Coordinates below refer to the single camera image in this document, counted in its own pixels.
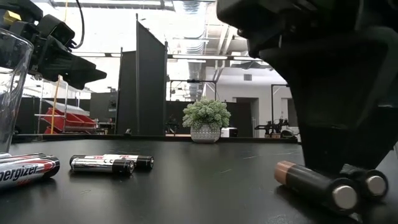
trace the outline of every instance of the battery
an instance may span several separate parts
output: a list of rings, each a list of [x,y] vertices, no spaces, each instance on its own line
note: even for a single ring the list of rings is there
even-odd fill
[[[359,201],[352,180],[331,179],[292,162],[279,162],[275,167],[275,179],[299,195],[342,215],[352,214]]]
[[[380,201],[388,193],[388,179],[378,170],[366,170],[345,164],[340,174],[356,182],[361,196],[368,200]]]
[[[11,162],[11,161],[17,161],[17,160],[21,160],[21,159],[32,159],[32,158],[46,157],[46,156],[47,155],[44,153],[33,153],[33,154],[24,154],[24,155],[19,155],[19,156],[3,157],[3,158],[0,158],[0,164]]]
[[[103,156],[89,156],[89,155],[74,155],[70,158],[70,162],[76,158],[85,159],[127,159],[132,160],[136,169],[147,169],[151,170],[154,167],[153,156],[135,156],[135,155],[117,155],[117,154],[105,154]]]
[[[134,162],[127,159],[74,158],[70,167],[74,172],[107,172],[131,175],[134,170]]]
[[[12,155],[11,155],[10,153],[6,153],[6,152],[0,153],[0,159],[7,158],[7,157],[11,157],[11,156],[12,156]]]
[[[55,156],[32,157],[0,164],[0,188],[28,184],[38,179],[48,179],[60,169]]]

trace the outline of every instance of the metal frame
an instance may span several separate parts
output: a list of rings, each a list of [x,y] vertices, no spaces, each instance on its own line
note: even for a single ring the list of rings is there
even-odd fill
[[[72,53],[83,58],[118,58],[118,52],[74,52]],[[233,56],[233,55],[182,55],[182,54],[167,54],[167,59],[187,59],[187,60],[215,60],[215,61],[245,61],[245,62],[264,62],[258,58],[251,58],[248,56]]]
[[[37,134],[40,133],[40,120],[43,117],[49,117],[52,115],[49,114],[40,114],[42,112],[42,104],[43,104],[43,92],[44,92],[44,83],[45,81],[43,80],[42,82],[42,92],[40,95],[40,103],[39,103],[39,114],[35,114],[34,116],[37,117]],[[65,82],[66,86],[65,86],[65,103],[64,103],[64,115],[54,115],[55,118],[63,118],[63,132],[65,132],[65,130],[68,128],[66,126],[66,122],[67,122],[67,113],[68,113],[68,91],[69,91],[69,84],[67,82]],[[78,107],[80,107],[80,92],[78,94]]]
[[[123,47],[120,48],[120,57],[119,57],[119,80],[118,80],[118,94],[116,94],[116,117],[114,118],[114,134],[116,134],[118,130],[118,114],[119,114],[119,95],[120,95],[120,72],[122,67],[122,59],[123,59]]]
[[[139,120],[139,22],[138,13],[136,13],[136,120],[137,120],[137,135],[140,134],[140,120]]]
[[[217,100],[217,82],[216,81],[207,81],[207,80],[170,80],[170,101],[172,101],[172,83],[173,82],[187,82],[187,83],[214,83],[215,90],[214,90],[214,99]]]

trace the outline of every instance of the succulent plant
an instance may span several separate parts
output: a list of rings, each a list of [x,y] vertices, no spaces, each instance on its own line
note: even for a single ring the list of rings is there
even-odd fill
[[[202,99],[194,104],[189,104],[183,111],[184,127],[201,128],[208,124],[211,128],[222,128],[229,126],[231,113],[226,109],[226,103],[215,100]]]

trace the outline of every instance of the ceiling duct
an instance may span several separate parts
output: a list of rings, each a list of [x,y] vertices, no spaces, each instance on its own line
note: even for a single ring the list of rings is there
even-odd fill
[[[78,7],[77,2],[68,0],[33,0],[33,2],[47,2],[53,7]],[[151,9],[174,11],[171,1],[138,1],[138,0],[80,0],[82,7],[98,9]]]
[[[179,1],[175,2],[175,12],[181,15],[182,35],[185,39],[191,41],[182,42],[181,54],[202,55],[205,52],[205,43],[200,39],[205,37],[206,33],[206,3],[196,1]],[[188,79],[205,79],[205,66],[202,63],[187,62],[189,78]],[[201,96],[203,84],[188,85],[191,99],[197,99]]]
[[[260,68],[260,69],[268,68],[269,70],[273,70],[272,66],[270,66],[268,63],[264,63],[264,62],[231,61],[230,67],[231,68],[242,68],[243,70],[248,70],[250,68]]]

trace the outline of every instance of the clear glass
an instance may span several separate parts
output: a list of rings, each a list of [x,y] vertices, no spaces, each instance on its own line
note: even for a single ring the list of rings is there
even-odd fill
[[[0,152],[8,152],[33,45],[0,29]]]

